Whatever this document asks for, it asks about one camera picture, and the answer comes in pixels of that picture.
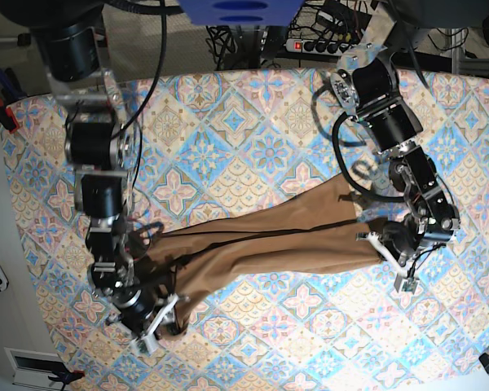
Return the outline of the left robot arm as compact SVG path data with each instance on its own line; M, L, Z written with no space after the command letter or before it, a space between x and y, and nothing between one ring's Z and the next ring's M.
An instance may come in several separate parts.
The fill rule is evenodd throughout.
M360 233L357 238L369 242L394 267L396 292L415 293L420 282L417 269L459 230L460 214L434 162L415 141L423 128L399 91L393 53L386 43L394 28L403 27L393 2L378 1L359 43L339 58L330 84L344 112L333 125L331 141L343 176L360 195L407 206L402 222L388 221L381 232ZM377 154L390 162L388 175L397 196L380 195L350 176L339 145L339 130L347 119L361 125Z

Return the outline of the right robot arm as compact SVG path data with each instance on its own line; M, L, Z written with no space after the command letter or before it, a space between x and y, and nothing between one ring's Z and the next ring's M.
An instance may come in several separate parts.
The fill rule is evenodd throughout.
M103 8L101 1L51 2L46 24L32 33L51 93L67 111L64 154L75 175L75 207L90 220L90 285L117 308L115 321L130 330L131 349L149 355L160 327L175 321L179 296L159 292L165 275L147 271L144 249L130 247L143 131L98 45Z

